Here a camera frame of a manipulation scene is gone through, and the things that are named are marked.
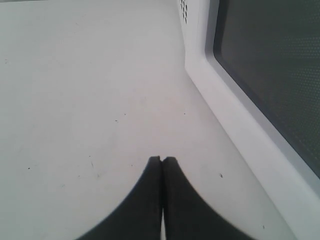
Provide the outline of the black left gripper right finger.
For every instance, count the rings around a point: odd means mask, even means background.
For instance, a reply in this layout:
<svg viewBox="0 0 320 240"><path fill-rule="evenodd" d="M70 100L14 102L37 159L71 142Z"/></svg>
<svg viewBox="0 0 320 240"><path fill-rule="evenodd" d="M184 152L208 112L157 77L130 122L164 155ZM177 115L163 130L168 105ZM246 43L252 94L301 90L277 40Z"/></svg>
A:
<svg viewBox="0 0 320 240"><path fill-rule="evenodd" d="M249 240L196 192L174 157L162 161L165 236L168 240Z"/></svg>

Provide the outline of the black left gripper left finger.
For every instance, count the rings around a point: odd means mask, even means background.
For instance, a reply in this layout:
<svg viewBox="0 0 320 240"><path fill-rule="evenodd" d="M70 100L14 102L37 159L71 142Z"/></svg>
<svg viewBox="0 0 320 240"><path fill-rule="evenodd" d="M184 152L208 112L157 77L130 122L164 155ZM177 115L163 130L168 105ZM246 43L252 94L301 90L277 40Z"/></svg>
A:
<svg viewBox="0 0 320 240"><path fill-rule="evenodd" d="M162 225L162 162L152 156L121 204L82 240L159 240Z"/></svg>

